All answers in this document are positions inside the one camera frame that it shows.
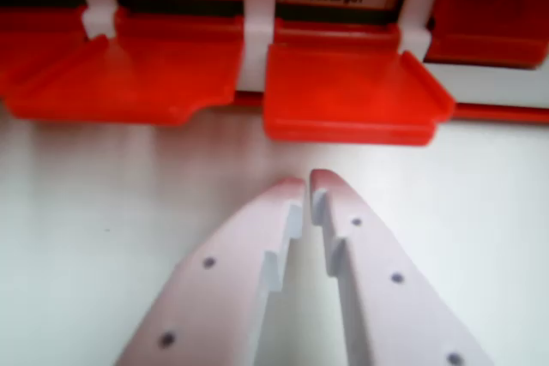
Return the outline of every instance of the screw hole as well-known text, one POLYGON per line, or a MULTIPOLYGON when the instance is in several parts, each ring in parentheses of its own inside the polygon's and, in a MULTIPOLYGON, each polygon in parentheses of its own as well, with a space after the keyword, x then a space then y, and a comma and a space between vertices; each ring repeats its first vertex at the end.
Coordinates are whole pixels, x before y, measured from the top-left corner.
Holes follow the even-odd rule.
POLYGON ((446 359, 448 360, 449 364, 452 364, 454 366, 462 366, 463 364, 465 364, 465 362, 463 362, 463 357, 459 353, 450 353, 448 357, 446 357, 446 359))
POLYGON ((391 274, 391 280, 393 283, 404 283, 404 276, 402 276, 402 273, 395 272, 391 274))
POLYGON ((158 340, 158 346, 160 346, 160 349, 166 349, 173 345, 175 343, 175 334, 172 332, 165 332, 160 336, 160 339, 158 340))
POLYGON ((205 269, 210 269, 210 268, 214 267, 215 266, 215 258, 211 257, 211 256, 207 257, 202 262, 202 265, 204 266, 205 269))

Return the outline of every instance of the red plastic flap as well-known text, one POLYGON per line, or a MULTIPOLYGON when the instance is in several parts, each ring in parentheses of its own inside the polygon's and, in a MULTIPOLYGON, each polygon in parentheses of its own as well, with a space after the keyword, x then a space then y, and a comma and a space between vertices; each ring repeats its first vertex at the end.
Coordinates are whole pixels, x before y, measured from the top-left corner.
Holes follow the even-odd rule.
POLYGON ((549 44, 549 0, 437 0, 426 60, 535 67, 549 44))
POLYGON ((271 45, 265 129, 275 139, 425 145, 455 102, 409 52, 271 45))
POLYGON ((26 83, 7 99, 10 110, 45 120, 181 124, 204 106, 232 102, 243 49, 240 19, 229 25, 206 19, 193 35, 201 26, 196 18, 185 26, 182 16, 143 17, 130 18, 134 27, 117 22, 124 26, 117 39, 98 37, 26 83))
POLYGON ((0 10, 0 97, 84 43, 81 12, 0 10))

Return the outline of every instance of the red plastic tray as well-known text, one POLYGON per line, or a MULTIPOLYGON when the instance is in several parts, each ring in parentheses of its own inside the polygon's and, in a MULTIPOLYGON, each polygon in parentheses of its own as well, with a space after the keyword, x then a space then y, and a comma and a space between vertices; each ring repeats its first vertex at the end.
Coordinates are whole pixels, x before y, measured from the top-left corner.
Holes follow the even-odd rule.
POLYGON ((396 52, 398 41, 346 39, 348 45, 330 40, 319 47, 319 36, 311 45, 285 39, 270 46, 263 114, 268 135, 427 144, 437 123, 450 118, 451 96, 411 53, 396 52))
POLYGON ((84 44, 81 12, 0 10, 0 97, 84 44))
POLYGON ((117 16, 100 36, 9 96, 18 117, 181 124, 196 110, 232 102, 242 19, 117 16))
POLYGON ((549 0, 436 0, 425 60, 533 68, 549 44, 549 0))

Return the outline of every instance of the white table surface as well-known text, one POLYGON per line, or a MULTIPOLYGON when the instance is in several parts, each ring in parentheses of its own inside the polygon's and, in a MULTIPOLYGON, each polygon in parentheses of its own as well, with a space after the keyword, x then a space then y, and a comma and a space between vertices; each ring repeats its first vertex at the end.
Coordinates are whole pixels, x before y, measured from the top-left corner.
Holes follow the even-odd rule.
MULTIPOLYGON (((179 259, 271 183, 317 167, 370 202, 497 365, 549 364, 547 127, 452 122, 429 147, 386 147, 270 141, 250 112, 165 129, 4 109, 0 364, 112 364, 179 259)), ((256 365, 344 364, 336 283, 307 216, 256 365)))

